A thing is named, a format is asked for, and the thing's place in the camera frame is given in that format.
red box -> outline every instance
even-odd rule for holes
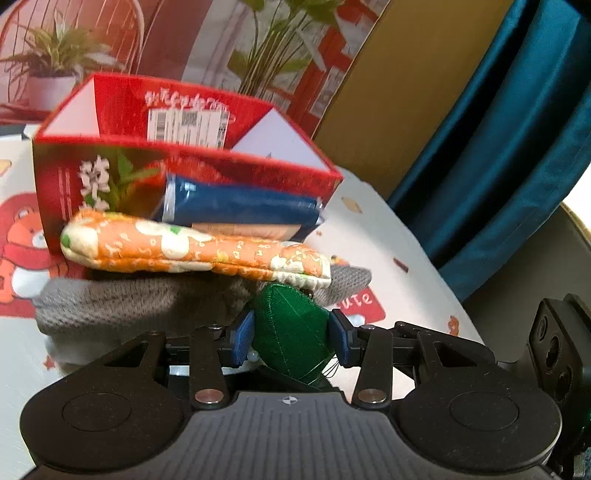
[[[148,140],[148,135],[169,141]],[[342,181],[303,131],[269,102],[111,73],[88,77],[43,122],[33,139],[33,159],[52,250],[59,249],[64,224],[85,202],[149,216],[166,172],[320,197],[324,203]]]

gray sock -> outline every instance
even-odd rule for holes
[[[313,294],[321,307],[358,293],[371,281],[366,268],[332,265],[331,274],[330,287]],[[37,326],[49,335],[56,361],[84,364],[89,355],[97,358],[149,330],[175,337],[188,336],[200,325],[229,325],[263,286],[213,273],[102,281],[53,278],[33,303]]]

green knitted ball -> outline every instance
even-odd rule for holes
[[[252,347],[273,370],[309,384],[334,354],[328,342],[329,312],[298,290],[267,285],[252,301]]]

red bear cartoon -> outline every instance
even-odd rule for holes
[[[7,199],[0,206],[0,314],[33,316],[30,299],[67,270],[65,259],[47,249],[37,196]]]

oven mitt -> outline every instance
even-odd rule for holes
[[[310,384],[334,355],[328,310],[287,285],[267,285],[250,304],[255,312],[252,347],[267,366]]]
[[[211,270],[306,290],[330,285],[329,260],[304,244],[212,236],[122,213],[83,209],[63,229],[60,243],[67,259],[98,270]]]

